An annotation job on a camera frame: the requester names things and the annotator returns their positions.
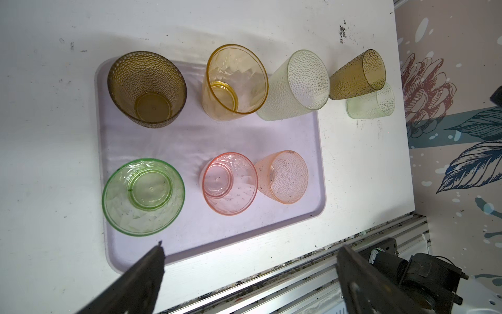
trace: clear textured cup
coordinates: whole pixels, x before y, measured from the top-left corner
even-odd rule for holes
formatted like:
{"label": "clear textured cup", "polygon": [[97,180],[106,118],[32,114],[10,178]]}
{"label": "clear textured cup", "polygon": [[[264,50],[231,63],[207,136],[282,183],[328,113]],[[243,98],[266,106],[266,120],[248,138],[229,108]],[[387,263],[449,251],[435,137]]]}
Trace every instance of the clear textured cup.
{"label": "clear textured cup", "polygon": [[321,59],[298,50],[270,77],[270,91],[257,111],[266,121],[301,116],[321,109],[329,97],[328,71]]}
{"label": "clear textured cup", "polygon": [[329,78],[329,97],[347,99],[380,90],[386,77],[384,61],[378,52],[368,49]]}
{"label": "clear textured cup", "polygon": [[248,48],[224,45],[207,61],[202,107],[217,121],[235,120],[260,109],[269,93],[262,62]]}
{"label": "clear textured cup", "polygon": [[347,99],[347,114],[353,119],[374,119],[390,116],[396,101],[392,87],[385,83],[381,90]]}
{"label": "clear textured cup", "polygon": [[172,123],[187,100],[187,86],[178,68],[148,51],[117,59],[108,73],[108,91],[120,111],[147,128]]}
{"label": "clear textured cup", "polygon": [[303,158],[292,150],[277,152],[255,164],[258,189],[283,204],[300,200],[307,190],[309,172]]}
{"label": "clear textured cup", "polygon": [[219,214],[232,216],[246,210],[255,199],[258,175],[249,159],[229,152],[207,163],[199,183],[209,207]]}
{"label": "clear textured cup", "polygon": [[103,189],[106,220],[130,236],[148,236],[169,226],[181,212],[185,185],[170,164],[153,158],[120,167]]}

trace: plastic tray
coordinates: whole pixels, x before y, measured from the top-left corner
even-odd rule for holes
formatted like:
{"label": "plastic tray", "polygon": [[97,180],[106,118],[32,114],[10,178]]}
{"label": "plastic tray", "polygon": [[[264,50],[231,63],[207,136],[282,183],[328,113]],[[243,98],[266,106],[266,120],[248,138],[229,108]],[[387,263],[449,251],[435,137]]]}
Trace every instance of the plastic tray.
{"label": "plastic tray", "polygon": [[[205,65],[173,62],[185,78],[188,97],[179,117],[160,129],[141,127],[112,102],[106,78],[116,58],[96,72],[101,179],[137,158],[158,158],[170,163],[185,183],[185,204],[176,220],[161,232],[131,237],[116,231],[104,219],[106,257],[117,272],[124,272],[159,241],[166,264],[218,249],[319,215],[326,204],[317,113],[266,122],[251,114],[230,122],[212,120],[201,105]],[[251,206],[235,216],[214,212],[199,187],[199,173],[212,158],[237,152],[257,162],[282,150],[293,150],[305,160],[309,185],[292,205],[273,201],[260,192]]]}

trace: pink plastic cup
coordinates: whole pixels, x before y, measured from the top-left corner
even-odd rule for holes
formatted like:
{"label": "pink plastic cup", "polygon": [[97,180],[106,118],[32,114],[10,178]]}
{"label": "pink plastic cup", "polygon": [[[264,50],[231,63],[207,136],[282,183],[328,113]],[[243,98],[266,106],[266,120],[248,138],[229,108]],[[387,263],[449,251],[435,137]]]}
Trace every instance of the pink plastic cup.
{"label": "pink plastic cup", "polygon": [[200,173],[199,183],[209,207],[226,216],[246,210],[258,191],[255,166],[238,153],[211,160]]}
{"label": "pink plastic cup", "polygon": [[299,201],[309,181],[303,158],[292,150],[277,152],[255,164],[258,189],[261,193],[283,204]]}

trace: floral wallpaper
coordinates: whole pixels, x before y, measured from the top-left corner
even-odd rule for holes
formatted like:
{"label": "floral wallpaper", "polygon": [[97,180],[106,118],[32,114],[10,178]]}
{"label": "floral wallpaper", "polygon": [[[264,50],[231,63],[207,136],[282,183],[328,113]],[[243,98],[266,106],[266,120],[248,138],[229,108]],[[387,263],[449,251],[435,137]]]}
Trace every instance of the floral wallpaper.
{"label": "floral wallpaper", "polygon": [[410,163],[433,253],[502,293],[501,1],[396,9]]}

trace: table surface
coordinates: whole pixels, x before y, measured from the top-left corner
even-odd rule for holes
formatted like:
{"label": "table surface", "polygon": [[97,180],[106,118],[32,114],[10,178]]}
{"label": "table surface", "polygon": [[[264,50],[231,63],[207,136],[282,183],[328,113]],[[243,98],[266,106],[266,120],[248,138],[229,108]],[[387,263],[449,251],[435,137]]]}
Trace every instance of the table surface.
{"label": "table surface", "polygon": [[273,73],[309,49],[332,74],[373,48],[398,95],[392,116],[367,121],[329,100],[324,212],[166,266],[155,311],[414,210],[391,0],[4,0],[0,43],[1,312],[75,312],[119,276],[104,253],[95,73],[130,51],[204,64],[237,43]]}

